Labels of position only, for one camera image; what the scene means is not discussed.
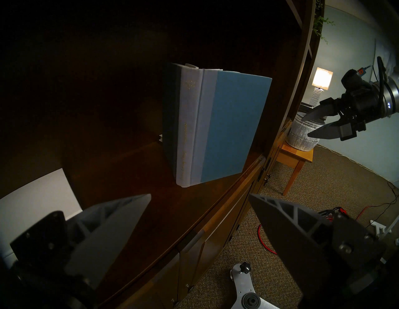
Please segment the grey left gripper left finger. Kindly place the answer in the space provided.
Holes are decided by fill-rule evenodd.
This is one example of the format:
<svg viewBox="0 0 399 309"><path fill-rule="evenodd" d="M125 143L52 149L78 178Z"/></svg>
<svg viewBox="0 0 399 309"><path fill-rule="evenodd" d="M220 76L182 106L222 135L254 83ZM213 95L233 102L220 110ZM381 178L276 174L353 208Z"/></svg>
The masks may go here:
<svg viewBox="0 0 399 309"><path fill-rule="evenodd" d="M60 210L20 232L10 247L18 262L40 273L83 276L97 288L125 247L151 194L93 205L66 220Z"/></svg>

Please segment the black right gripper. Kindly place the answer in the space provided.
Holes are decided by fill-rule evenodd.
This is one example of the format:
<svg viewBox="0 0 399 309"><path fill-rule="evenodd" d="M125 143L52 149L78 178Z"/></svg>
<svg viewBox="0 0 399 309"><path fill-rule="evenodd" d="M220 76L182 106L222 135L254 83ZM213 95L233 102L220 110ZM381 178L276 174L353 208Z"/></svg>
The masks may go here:
<svg viewBox="0 0 399 309"><path fill-rule="evenodd" d="M302 117L302 121L317 121L329 116L345 115L356 122L335 121L309 132L310 138L341 141L357 137L365 131L365 124L385 117L385 108L380 103L379 84L368 84L360 89L346 91L341 98L327 98Z"/></svg>

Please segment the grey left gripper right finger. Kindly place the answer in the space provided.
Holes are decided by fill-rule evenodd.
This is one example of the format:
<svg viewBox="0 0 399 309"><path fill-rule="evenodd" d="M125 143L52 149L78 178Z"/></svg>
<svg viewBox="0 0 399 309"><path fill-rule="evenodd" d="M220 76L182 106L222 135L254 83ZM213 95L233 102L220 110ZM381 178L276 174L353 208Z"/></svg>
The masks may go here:
<svg viewBox="0 0 399 309"><path fill-rule="evenodd" d="M386 244L340 211L332 220L300 204L250 194L275 252L303 295L356 295L378 277Z"/></svg>

